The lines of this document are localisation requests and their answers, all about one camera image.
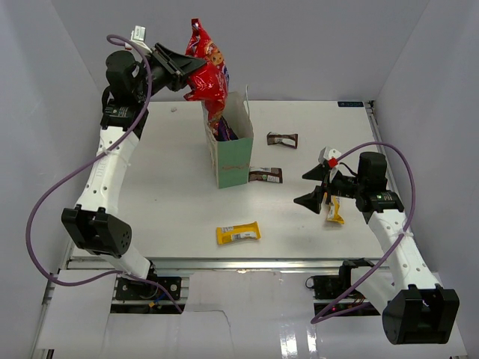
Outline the red cookie snack bag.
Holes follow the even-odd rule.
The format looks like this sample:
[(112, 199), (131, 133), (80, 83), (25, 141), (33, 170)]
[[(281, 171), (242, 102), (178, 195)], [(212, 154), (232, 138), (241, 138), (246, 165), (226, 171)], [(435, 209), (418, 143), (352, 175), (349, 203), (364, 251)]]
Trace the red cookie snack bag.
[(189, 77), (191, 91), (187, 101), (202, 101), (207, 110), (207, 125), (217, 141), (228, 140), (225, 125), (221, 125), (228, 98), (229, 73), (225, 57), (198, 18), (191, 20), (192, 35), (185, 55), (205, 60), (206, 64)]

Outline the green white paper bag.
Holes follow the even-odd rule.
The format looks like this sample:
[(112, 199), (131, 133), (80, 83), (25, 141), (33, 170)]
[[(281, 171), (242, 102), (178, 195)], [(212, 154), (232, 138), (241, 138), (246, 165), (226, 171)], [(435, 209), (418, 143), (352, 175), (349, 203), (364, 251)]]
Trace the green white paper bag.
[(243, 93), (229, 93), (223, 116), (238, 139), (217, 141), (209, 128), (207, 110), (203, 106), (205, 135), (217, 188), (228, 188), (248, 182), (254, 141), (254, 129), (248, 103), (248, 87), (245, 87)]

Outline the purple chip bag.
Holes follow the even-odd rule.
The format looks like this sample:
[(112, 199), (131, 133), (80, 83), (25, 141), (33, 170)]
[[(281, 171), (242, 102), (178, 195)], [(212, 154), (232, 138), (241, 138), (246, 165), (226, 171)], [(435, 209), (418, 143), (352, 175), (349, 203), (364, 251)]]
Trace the purple chip bag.
[(229, 126), (226, 119), (224, 117), (221, 117), (217, 126), (216, 140), (217, 141), (235, 141), (237, 139), (238, 139), (238, 136)]

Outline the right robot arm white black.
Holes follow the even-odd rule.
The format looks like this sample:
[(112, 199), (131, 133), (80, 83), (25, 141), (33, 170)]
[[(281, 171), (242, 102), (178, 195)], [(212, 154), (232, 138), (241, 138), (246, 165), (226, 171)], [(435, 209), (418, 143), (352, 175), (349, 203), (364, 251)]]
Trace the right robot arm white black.
[(351, 176), (338, 170), (340, 152), (325, 147), (318, 166), (303, 175), (318, 185), (294, 203), (319, 213), (333, 198), (353, 199), (366, 225), (386, 256), (392, 279), (371, 270), (366, 259), (346, 260), (339, 269), (340, 298), (360, 294), (380, 313), (382, 327), (393, 345), (446, 344), (459, 309), (455, 290), (445, 289), (428, 269), (412, 233), (405, 229), (407, 217), (399, 196), (388, 190), (387, 161), (381, 153), (363, 152), (358, 170)]

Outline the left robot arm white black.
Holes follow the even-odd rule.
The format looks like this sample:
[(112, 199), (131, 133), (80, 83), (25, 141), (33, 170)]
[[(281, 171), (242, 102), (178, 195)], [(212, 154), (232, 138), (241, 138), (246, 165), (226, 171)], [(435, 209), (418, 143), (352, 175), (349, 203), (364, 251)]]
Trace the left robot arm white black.
[(118, 217), (121, 186), (130, 157), (138, 145), (148, 116), (147, 98), (163, 88), (183, 89), (204, 59), (181, 55), (156, 44), (144, 60), (127, 50), (106, 59), (108, 86), (103, 92), (99, 160), (72, 209), (64, 209), (61, 222), (77, 248), (97, 255), (116, 270), (133, 277), (132, 289), (151, 298), (158, 280), (152, 264), (132, 244), (132, 229)]

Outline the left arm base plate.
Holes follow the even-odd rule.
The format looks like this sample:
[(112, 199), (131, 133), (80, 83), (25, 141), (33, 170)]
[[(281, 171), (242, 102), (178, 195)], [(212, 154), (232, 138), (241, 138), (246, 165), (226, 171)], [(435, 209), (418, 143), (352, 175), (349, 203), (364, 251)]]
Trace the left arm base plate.
[(147, 301), (148, 304), (153, 304), (153, 307), (160, 304), (163, 300), (171, 302), (169, 296), (175, 301), (180, 300), (181, 277), (154, 276), (152, 281), (162, 286), (168, 294), (157, 285), (133, 280), (128, 277), (119, 277), (113, 299), (122, 303), (127, 303), (128, 301)]

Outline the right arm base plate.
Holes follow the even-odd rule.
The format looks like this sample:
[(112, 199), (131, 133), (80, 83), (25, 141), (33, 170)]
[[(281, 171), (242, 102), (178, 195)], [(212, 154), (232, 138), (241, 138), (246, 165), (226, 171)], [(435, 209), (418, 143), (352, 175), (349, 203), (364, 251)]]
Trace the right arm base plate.
[[(326, 308), (330, 302), (336, 299), (346, 288), (342, 287), (338, 275), (315, 275), (305, 281), (305, 287), (313, 293), (314, 314), (317, 315)], [(378, 316), (379, 313), (369, 304), (365, 297), (356, 290), (345, 299), (335, 304), (326, 315), (338, 313), (360, 305), (366, 304), (359, 310), (346, 313), (344, 316)]]

